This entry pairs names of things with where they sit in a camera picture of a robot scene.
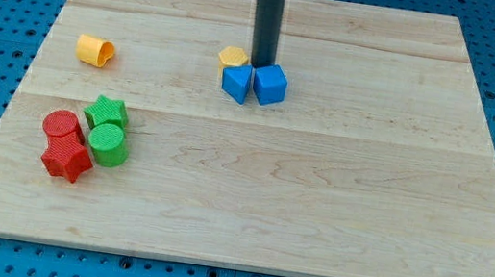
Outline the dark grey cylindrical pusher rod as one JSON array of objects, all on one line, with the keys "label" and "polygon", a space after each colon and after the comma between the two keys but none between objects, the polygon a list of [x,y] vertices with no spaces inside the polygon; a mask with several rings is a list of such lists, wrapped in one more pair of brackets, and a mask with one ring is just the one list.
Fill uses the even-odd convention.
[{"label": "dark grey cylindrical pusher rod", "polygon": [[285,0],[257,0],[251,65],[255,68],[275,63]]}]

